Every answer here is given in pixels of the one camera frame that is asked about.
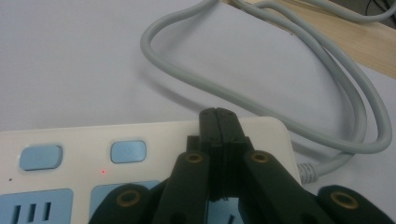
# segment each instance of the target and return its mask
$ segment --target power cord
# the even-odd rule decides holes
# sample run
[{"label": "power cord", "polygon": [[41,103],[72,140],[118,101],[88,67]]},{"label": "power cord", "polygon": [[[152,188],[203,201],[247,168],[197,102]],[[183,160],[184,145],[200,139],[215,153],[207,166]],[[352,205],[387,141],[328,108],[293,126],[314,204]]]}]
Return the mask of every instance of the power cord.
[{"label": "power cord", "polygon": [[[328,7],[327,3],[320,3],[321,1],[305,0],[309,4],[324,7],[325,9],[333,12],[336,15],[340,15],[344,18],[352,19],[357,22],[364,21],[377,21],[382,20],[385,16],[393,14],[396,10],[396,3],[392,5],[389,11],[379,16],[374,17],[364,17],[364,16],[347,16],[346,12],[339,9],[334,9],[333,6]],[[326,36],[316,31],[311,25],[304,22],[296,14],[294,14],[288,8],[276,2],[260,2],[258,4],[248,4],[241,0],[233,0],[233,3],[257,18],[265,21],[270,21],[277,24],[285,29],[297,34],[305,44],[311,48],[321,59],[323,64],[328,68],[331,75],[341,84],[342,88],[345,90],[350,103],[353,106],[354,111],[354,129],[351,137],[347,140],[334,138],[325,133],[319,133],[318,131],[312,130],[309,127],[304,126],[294,120],[286,118],[281,114],[270,110],[263,105],[259,105],[247,97],[235,92],[233,90],[226,89],[216,83],[211,82],[208,79],[199,77],[194,73],[175,66],[174,64],[168,62],[163,56],[156,53],[151,47],[151,41],[156,34],[158,34],[166,26],[186,20],[194,15],[197,15],[203,11],[208,10],[217,0],[204,0],[201,3],[175,12],[160,18],[159,20],[152,23],[147,30],[143,33],[140,46],[143,54],[152,62],[155,66],[163,70],[168,75],[177,78],[178,80],[192,85],[202,91],[207,91],[213,95],[216,95],[226,101],[229,101],[235,105],[245,108],[258,116],[270,116],[280,119],[287,128],[300,136],[311,140],[313,142],[319,143],[326,147],[331,147],[341,152],[329,161],[323,162],[322,164],[313,165],[310,163],[299,164],[298,168],[300,171],[300,178],[302,183],[309,183],[316,181],[320,176],[326,175],[346,162],[348,162],[354,154],[371,154],[377,153],[386,149],[392,137],[392,130],[389,120],[389,115],[387,109],[382,102],[381,97],[376,91],[374,85],[371,83],[370,79],[361,71],[361,69],[343,52],[341,51],[331,40]],[[282,15],[284,15],[288,20],[279,17],[267,8],[271,8]],[[334,59],[339,62],[350,74],[350,76],[356,81],[357,85],[360,87],[361,91],[365,95],[370,107],[375,115],[375,121],[377,124],[377,139],[373,143],[363,143],[364,136],[367,128],[367,115],[366,110],[359,95],[356,87],[352,84],[350,77],[343,71],[342,67]]]}]

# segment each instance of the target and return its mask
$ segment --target socket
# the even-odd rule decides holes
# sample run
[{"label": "socket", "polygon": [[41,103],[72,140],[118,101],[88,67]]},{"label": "socket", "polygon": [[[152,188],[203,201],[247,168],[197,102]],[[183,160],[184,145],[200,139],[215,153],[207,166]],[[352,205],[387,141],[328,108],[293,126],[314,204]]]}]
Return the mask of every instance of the socket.
[{"label": "socket", "polygon": [[0,195],[0,223],[69,224],[72,203],[71,189]]}]

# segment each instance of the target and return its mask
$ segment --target brass screw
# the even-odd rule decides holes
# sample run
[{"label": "brass screw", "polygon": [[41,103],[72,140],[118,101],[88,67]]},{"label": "brass screw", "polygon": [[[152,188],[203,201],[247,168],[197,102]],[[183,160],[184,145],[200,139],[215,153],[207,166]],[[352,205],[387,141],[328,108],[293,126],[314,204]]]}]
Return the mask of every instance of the brass screw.
[{"label": "brass screw", "polygon": [[343,191],[335,191],[330,194],[332,201],[346,209],[356,209],[359,207],[358,201]]},{"label": "brass screw", "polygon": [[121,207],[129,207],[140,201],[140,193],[136,190],[129,189],[119,194],[117,204]]},{"label": "brass screw", "polygon": [[203,159],[204,159],[204,157],[198,153],[191,153],[186,156],[186,160],[191,163],[198,163],[198,162],[201,162]]},{"label": "brass screw", "polygon": [[250,157],[253,161],[255,162],[259,162],[259,163],[266,163],[268,162],[270,159],[268,158],[268,156],[262,152],[254,152],[253,154],[251,154]]}]

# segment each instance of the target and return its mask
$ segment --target blue button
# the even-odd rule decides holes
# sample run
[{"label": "blue button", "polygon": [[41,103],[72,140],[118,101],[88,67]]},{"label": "blue button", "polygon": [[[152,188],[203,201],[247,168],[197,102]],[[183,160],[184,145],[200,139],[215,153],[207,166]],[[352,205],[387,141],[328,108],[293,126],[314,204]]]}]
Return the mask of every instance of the blue button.
[{"label": "blue button", "polygon": [[116,142],[111,146],[111,160],[114,163],[139,162],[146,158],[146,144],[143,141]]},{"label": "blue button", "polygon": [[57,168],[62,161],[63,151],[59,146],[27,147],[20,158],[20,167],[25,171]]}]

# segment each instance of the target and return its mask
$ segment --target white power strip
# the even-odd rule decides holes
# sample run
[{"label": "white power strip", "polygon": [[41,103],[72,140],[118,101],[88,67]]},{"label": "white power strip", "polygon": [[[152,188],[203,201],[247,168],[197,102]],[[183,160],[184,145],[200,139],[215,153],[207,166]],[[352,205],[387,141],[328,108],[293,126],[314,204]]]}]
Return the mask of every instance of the white power strip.
[{"label": "white power strip", "polygon": [[[273,154],[300,182],[285,126],[272,118],[240,119],[240,122],[245,135],[250,138],[255,149]],[[164,180],[171,174],[177,155],[186,150],[188,135],[199,135],[198,121],[0,133],[2,152],[0,208],[5,207],[1,204],[2,198],[5,199],[11,194],[70,189],[69,192],[72,192],[71,217],[66,223],[88,223],[91,195],[95,187]],[[114,163],[110,158],[113,144],[134,140],[140,140],[146,144],[146,158],[141,162]],[[63,158],[57,168],[33,171],[25,171],[21,168],[20,157],[24,149],[48,145],[59,146],[63,149]],[[27,220],[23,218],[31,220],[39,218],[38,216],[41,215],[35,215],[35,212],[38,210],[42,212],[45,209],[40,208],[40,210],[39,204],[34,205],[32,214],[32,207],[24,208],[32,205],[19,204],[17,200],[13,206],[19,207],[18,214],[6,214],[7,211],[2,210],[0,223],[10,217],[16,218],[18,223],[25,223]],[[55,210],[56,208],[47,211],[45,223],[60,223],[51,219],[51,211]]]}]

